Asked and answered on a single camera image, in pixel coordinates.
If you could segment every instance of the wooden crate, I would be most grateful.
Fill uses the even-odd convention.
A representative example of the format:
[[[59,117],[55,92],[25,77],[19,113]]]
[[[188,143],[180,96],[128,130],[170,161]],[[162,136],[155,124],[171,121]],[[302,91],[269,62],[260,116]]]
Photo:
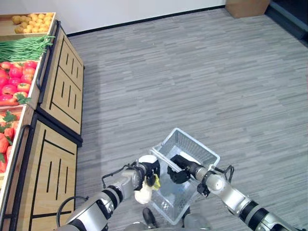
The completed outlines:
[[[77,145],[40,120],[32,139],[17,230],[52,230],[60,204],[75,195]],[[74,210],[70,201],[61,223]]]
[[[29,125],[31,123],[34,111],[27,105],[20,105],[1,108],[0,113],[4,113],[6,110],[11,111],[15,115],[20,115],[8,165],[5,173],[0,176],[3,179],[1,181],[0,190],[0,210],[1,212],[11,213],[17,188],[18,176],[25,152],[26,140],[29,133]]]
[[[59,25],[60,25],[60,22],[58,20],[55,20],[54,23],[50,27],[50,34],[49,35],[57,36],[58,30],[60,28]],[[38,104],[39,94],[40,94],[40,91],[41,91],[43,78],[44,78],[45,71],[46,71],[46,68],[47,68],[48,58],[49,58],[49,55],[50,55],[52,49],[54,48],[54,46],[55,46],[55,44],[53,44],[50,48],[47,48],[46,53],[43,53],[42,56],[38,60],[38,65],[37,65],[37,68],[35,70],[34,77],[33,77],[32,83],[31,83],[31,87],[30,87],[30,91],[29,91],[29,94],[28,94],[28,97],[31,98],[31,102],[28,105],[30,107],[32,107],[34,110],[36,109],[37,104]]]
[[[62,126],[81,134],[83,62],[62,28],[46,71],[42,102],[38,111]]]
[[[20,13],[20,14],[16,13],[16,14],[0,15],[0,41],[9,41],[9,40],[16,40],[16,39],[22,39],[22,38],[27,38],[27,37],[41,37],[44,35],[50,35],[52,32],[52,27],[54,26],[55,20],[56,20],[56,13],[54,12],[52,13],[53,13],[53,17],[52,17],[48,32],[27,33],[27,34],[16,34],[15,33],[14,29],[18,25],[15,25],[12,22],[12,17],[15,15],[27,16],[30,13]]]

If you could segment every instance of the black baseboard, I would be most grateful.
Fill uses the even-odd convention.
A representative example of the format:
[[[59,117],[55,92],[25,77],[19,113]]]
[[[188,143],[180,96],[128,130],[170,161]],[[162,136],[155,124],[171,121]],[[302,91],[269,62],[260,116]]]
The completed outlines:
[[[71,37],[71,36],[75,36],[75,35],[82,35],[82,34],[87,34],[87,33],[95,32],[95,31],[107,30],[107,29],[115,28],[115,27],[119,27],[119,26],[127,26],[127,25],[131,25],[131,24],[136,24],[136,23],[144,23],[144,22],[149,22],[149,21],[162,19],[162,18],[169,18],[169,17],[178,16],[178,15],[187,14],[187,13],[196,13],[196,12],[209,11],[209,10],[220,9],[220,8],[225,8],[225,5],[202,8],[202,9],[179,12],[179,13],[166,14],[166,15],[162,15],[162,16],[158,16],[158,17],[145,18],[145,19],[141,19],[141,20],[137,20],[137,21],[120,23],[120,24],[111,25],[111,26],[103,26],[103,27],[99,27],[99,28],[95,28],[95,29],[84,30],[84,31],[76,32],[76,33],[67,34],[67,36]]]
[[[274,22],[280,25],[283,29],[288,31],[294,37],[296,37],[300,42],[305,46],[308,45],[308,26],[307,24],[302,23],[295,16],[287,12],[276,3],[272,2],[265,15],[270,17]]]

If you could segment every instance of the white plastic basket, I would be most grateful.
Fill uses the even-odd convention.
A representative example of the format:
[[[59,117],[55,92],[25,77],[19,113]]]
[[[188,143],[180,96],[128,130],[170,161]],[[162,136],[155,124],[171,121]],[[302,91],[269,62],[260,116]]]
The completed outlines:
[[[190,178],[183,184],[174,183],[167,174],[167,167],[170,166],[176,172],[181,171],[181,168],[170,159],[177,154],[184,153],[201,165],[216,166],[220,157],[179,128],[173,129],[161,144],[150,150],[150,153],[159,160],[161,184],[158,191],[153,191],[150,205],[171,225],[176,225],[198,195],[197,185],[199,183],[194,178]]]

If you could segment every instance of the black cable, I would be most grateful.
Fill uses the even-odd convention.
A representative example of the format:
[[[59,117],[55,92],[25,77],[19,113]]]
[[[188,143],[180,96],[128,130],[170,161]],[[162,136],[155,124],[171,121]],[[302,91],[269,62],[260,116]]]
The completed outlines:
[[[57,211],[57,214],[56,214],[57,227],[60,227],[60,215],[61,215],[62,209],[64,208],[66,203],[69,202],[70,200],[78,199],[78,198],[83,199],[84,201],[88,200],[88,198],[84,198],[83,196],[71,196],[71,197],[67,198],[65,201],[62,202],[62,204],[58,208],[58,211]]]
[[[221,170],[220,168],[218,167],[214,167],[214,170],[217,171],[217,172],[220,172],[220,173],[223,173],[224,176],[225,176],[225,179],[231,183],[231,180],[232,180],[232,177],[233,177],[233,173],[234,173],[234,167],[232,165],[229,165],[225,170]]]
[[[118,169],[118,170],[116,170],[116,171],[114,171],[114,172],[111,172],[111,173],[108,173],[108,174],[102,176],[103,188],[104,188],[104,189],[106,188],[106,184],[105,184],[105,181],[104,181],[105,178],[107,178],[107,177],[112,177],[114,174],[117,174],[117,173],[119,173],[120,171],[122,171],[125,167],[127,167],[127,169],[133,169],[133,170],[135,170],[137,173],[139,173],[139,172],[138,172],[138,169],[135,167],[135,165],[136,165],[136,162],[133,162],[131,165],[130,165],[130,164],[124,165],[124,166],[121,167],[120,169]]]

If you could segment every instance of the cardboard box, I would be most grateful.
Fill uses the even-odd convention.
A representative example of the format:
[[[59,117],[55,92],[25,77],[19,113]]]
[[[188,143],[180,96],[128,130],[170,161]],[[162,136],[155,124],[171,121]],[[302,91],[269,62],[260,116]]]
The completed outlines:
[[[226,9],[234,18],[263,15],[270,0],[227,0]]]

